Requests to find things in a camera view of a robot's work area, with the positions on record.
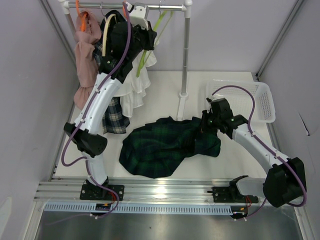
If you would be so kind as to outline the green plaid skirt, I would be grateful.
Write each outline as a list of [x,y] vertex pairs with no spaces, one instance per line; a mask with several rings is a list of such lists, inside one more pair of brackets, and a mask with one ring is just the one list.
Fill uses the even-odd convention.
[[221,140],[205,132],[198,117],[183,121],[164,117],[134,129],[122,142],[119,163],[132,175],[171,176],[185,158],[218,157]]

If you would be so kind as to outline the white ruffled skirt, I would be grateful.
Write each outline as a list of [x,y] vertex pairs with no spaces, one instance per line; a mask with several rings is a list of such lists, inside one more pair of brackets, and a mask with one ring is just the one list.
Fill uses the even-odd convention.
[[127,118],[131,118],[134,109],[141,107],[144,104],[143,98],[146,96],[146,89],[151,85],[147,68],[152,67],[157,63],[154,52],[146,51],[145,58],[142,62],[143,66],[140,69],[139,76],[137,76],[143,53],[144,51],[140,52],[134,59],[132,62],[132,70],[126,76],[123,85],[114,96],[115,98],[120,98],[122,115]]

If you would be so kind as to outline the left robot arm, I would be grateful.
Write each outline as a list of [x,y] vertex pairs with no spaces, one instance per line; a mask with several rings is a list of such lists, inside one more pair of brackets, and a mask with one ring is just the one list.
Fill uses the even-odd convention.
[[127,21],[106,26],[101,40],[101,61],[93,90],[83,110],[74,123],[66,123],[64,132],[67,142],[73,142],[84,160],[88,181],[93,184],[91,194],[97,200],[108,196],[109,188],[104,184],[108,179],[103,152],[107,139],[99,135],[100,123],[112,98],[122,87],[132,71],[133,61],[141,51],[154,49],[157,32],[151,25],[133,25]]

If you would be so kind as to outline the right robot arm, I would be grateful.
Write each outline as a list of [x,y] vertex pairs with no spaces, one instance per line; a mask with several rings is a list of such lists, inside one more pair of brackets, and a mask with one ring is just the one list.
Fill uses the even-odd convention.
[[241,145],[263,168],[265,178],[243,175],[230,182],[228,196],[239,202],[246,196],[265,198],[278,208],[285,204],[303,206],[307,200],[305,167],[298,157],[290,158],[268,145],[253,131],[242,115],[234,115],[225,98],[207,99],[208,110],[202,111],[203,132],[227,135]]

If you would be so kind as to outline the orange plastic hanger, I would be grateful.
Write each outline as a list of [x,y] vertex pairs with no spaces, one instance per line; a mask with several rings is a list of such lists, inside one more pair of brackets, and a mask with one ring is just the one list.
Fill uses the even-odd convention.
[[124,17],[129,20],[129,11],[128,11],[128,3],[126,1],[122,2],[122,11]]

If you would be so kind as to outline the green plastic hanger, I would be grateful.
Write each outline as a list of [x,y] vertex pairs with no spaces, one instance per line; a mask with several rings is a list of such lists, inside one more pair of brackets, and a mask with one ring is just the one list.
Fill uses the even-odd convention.
[[[160,33],[157,33],[157,30],[159,28],[159,26],[161,25],[164,17],[167,15],[167,13],[169,13],[169,17],[163,27],[163,29],[160,31]],[[164,30],[166,29],[167,25],[169,24],[171,18],[173,17],[174,15],[174,11],[171,10],[171,11],[168,11],[168,10],[165,10],[163,13],[160,13],[159,15],[159,18],[157,19],[155,25],[154,25],[154,28],[152,29],[155,33],[156,33],[156,36],[152,38],[152,41],[151,43],[153,44],[153,47],[155,47],[157,44],[158,44],[158,41],[159,41],[159,38],[162,36]],[[151,51],[152,50],[144,50],[142,52],[142,56],[140,58],[140,61],[139,61],[139,64],[138,64],[138,68],[137,68],[137,72],[136,72],[136,77],[138,78],[141,74],[141,71],[142,71],[142,68],[146,65],[147,63],[147,60],[149,59],[149,56],[151,54]]]

